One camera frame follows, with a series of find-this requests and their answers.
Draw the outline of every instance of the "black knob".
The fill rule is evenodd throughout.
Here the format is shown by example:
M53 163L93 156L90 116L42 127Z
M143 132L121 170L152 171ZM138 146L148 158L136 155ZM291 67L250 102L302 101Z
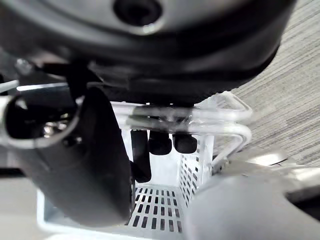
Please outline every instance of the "black knob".
M172 141L168 133L150 131L149 150L153 155L167 155L172 150Z
M192 154L197 150L197 139L190 134L173 134L175 150L181 154Z

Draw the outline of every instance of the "striped carpet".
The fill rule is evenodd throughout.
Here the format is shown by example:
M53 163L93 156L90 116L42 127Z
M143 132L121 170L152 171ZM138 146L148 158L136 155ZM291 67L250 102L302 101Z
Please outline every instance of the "striped carpet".
M300 0L271 65L232 91L255 115L248 148L282 147L320 166L320 0Z

